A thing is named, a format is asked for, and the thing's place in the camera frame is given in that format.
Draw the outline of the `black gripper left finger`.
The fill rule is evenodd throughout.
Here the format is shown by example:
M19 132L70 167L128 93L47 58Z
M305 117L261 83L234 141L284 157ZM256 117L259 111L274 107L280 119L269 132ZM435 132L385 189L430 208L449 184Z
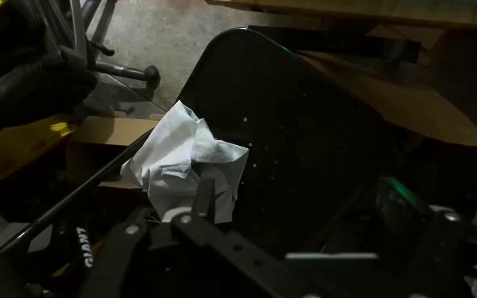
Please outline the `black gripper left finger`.
M82 285L80 298L196 298L196 270L181 247L194 215L151 223L136 208L115 225Z

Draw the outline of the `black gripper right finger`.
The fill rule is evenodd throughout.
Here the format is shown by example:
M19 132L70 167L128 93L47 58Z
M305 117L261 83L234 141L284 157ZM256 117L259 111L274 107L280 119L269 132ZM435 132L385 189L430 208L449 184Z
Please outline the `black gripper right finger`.
M256 247L237 232L216 223L216 180L204 177L189 212L173 218L173 230L191 245L213 252L272 298L329 298L314 281Z

